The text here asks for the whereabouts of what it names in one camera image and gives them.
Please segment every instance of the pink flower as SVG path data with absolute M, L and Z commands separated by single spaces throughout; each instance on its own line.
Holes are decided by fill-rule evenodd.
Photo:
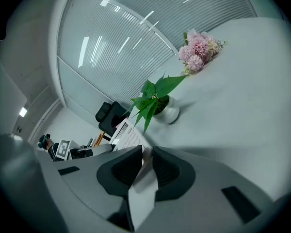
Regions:
M 189 47 L 198 55 L 202 60 L 205 60 L 209 53 L 208 41 L 202 37 L 196 37 L 189 42 Z
M 202 32 L 200 34 L 201 37 L 203 37 L 204 39 L 206 39 L 208 37 L 207 32 Z
M 202 68 L 202 66 L 204 65 L 204 62 L 198 55 L 193 55 L 189 58 L 189 60 L 187 61 L 187 64 L 190 70 L 196 72 Z
M 201 38 L 201 35 L 199 33 L 196 33 L 195 29 L 191 29 L 188 31 L 188 41 L 192 41 L 196 38 Z
M 183 46 L 179 50 L 179 58 L 185 62 L 194 54 L 194 51 L 189 46 Z
M 214 38 L 212 35 L 208 35 L 208 36 L 205 38 L 205 40 L 206 40 L 206 41 L 212 41 L 212 42 L 217 43 L 216 38 Z

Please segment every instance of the person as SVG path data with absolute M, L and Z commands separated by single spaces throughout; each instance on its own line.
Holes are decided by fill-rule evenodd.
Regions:
M 38 147 L 48 151 L 53 161 L 63 161 L 61 158 L 56 157 L 56 151 L 58 149 L 58 142 L 54 143 L 50 138 L 50 134 L 42 135 L 38 142 Z

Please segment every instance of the office chair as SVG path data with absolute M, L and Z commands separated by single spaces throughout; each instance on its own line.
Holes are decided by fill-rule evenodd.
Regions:
M 113 104 L 104 102 L 95 115 L 97 122 L 99 122 L 98 127 L 112 137 L 116 131 L 116 126 L 129 116 L 129 113 L 124 115 L 125 112 L 126 109 L 118 102 L 114 102 Z

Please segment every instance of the green leaf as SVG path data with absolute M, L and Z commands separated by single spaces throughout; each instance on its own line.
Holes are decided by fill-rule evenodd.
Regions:
M 145 82 L 144 86 L 141 88 L 141 92 L 145 92 L 147 90 L 147 81 Z
M 142 98 L 143 98 L 144 100 L 148 100 L 147 95 L 146 95 L 146 92 L 143 92 L 143 94 L 142 94 Z
M 136 106 L 138 110 L 143 108 L 143 106 L 147 103 L 147 100 L 145 100 L 144 98 L 141 98 L 141 97 L 131 99 L 131 101 L 134 102 L 134 106 Z
M 182 80 L 185 79 L 186 76 L 187 75 L 179 77 L 167 77 L 160 80 L 160 82 L 156 85 L 157 97 L 161 98 L 168 95 L 182 82 Z
M 136 115 L 138 115 L 139 113 L 141 113 L 143 110 L 145 110 L 147 108 L 147 106 L 150 105 L 153 101 L 154 101 L 153 99 L 146 101 L 146 103 L 143 104 L 143 106 L 139 110 L 139 112 L 137 114 L 135 114 L 134 116 L 132 116 L 132 117 L 135 117 Z
M 137 125 L 137 123 L 140 121 L 141 118 L 142 118 L 142 114 L 139 114 L 139 115 L 137 116 L 137 119 L 136 119 L 136 122 L 135 122 L 134 127 Z
M 188 33 L 184 32 L 183 37 L 184 37 L 184 41 L 185 41 L 186 45 L 188 45 L 189 44 L 188 43 Z
M 161 77 L 159 78 L 159 80 L 156 81 L 155 86 L 156 86 L 157 83 L 159 83 L 159 82 L 164 78 L 164 76 L 165 76 L 165 72 L 164 72 L 164 75 L 161 76 Z
M 155 95 L 155 84 L 150 82 L 149 80 L 147 81 L 147 89 L 145 90 L 146 96 L 148 99 L 153 97 Z
M 145 118 L 145 130 L 144 130 L 144 133 L 146 132 L 146 130 L 147 130 L 149 124 L 150 124 L 150 121 L 151 121 L 151 119 L 152 119 L 152 117 L 153 117 L 153 115 L 154 115 L 154 113 L 155 113 L 155 111 L 156 111 L 156 108 L 157 108 L 158 102 L 157 102 L 157 100 L 155 100 L 155 101 L 156 101 L 156 103 L 154 103 L 154 104 L 151 106 L 149 112 L 148 112 L 147 115 L 146 115 L 146 118 Z
M 142 117 L 144 117 L 144 118 L 147 117 L 147 114 L 149 113 L 151 107 L 153 106 L 153 104 L 155 104 L 155 102 L 157 102 L 157 101 L 156 100 L 151 100 L 147 107 L 145 107 L 144 109 L 142 109 L 142 110 L 140 110 L 138 112 L 139 115 L 137 116 L 137 119 L 136 119 L 136 122 L 135 122 L 135 126 L 140 121 L 140 119 Z

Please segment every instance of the white desk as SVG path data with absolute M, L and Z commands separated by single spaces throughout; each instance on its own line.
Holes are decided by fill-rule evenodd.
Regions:
M 177 121 L 152 120 L 145 137 L 152 145 L 223 162 L 275 200 L 291 191 L 291 26 L 246 18 L 210 34 L 228 45 L 170 94 L 180 105 Z M 182 70 L 174 56 L 149 79 Z M 134 108 L 131 115 L 137 112 Z M 141 119 L 137 128 L 143 132 L 143 127 Z

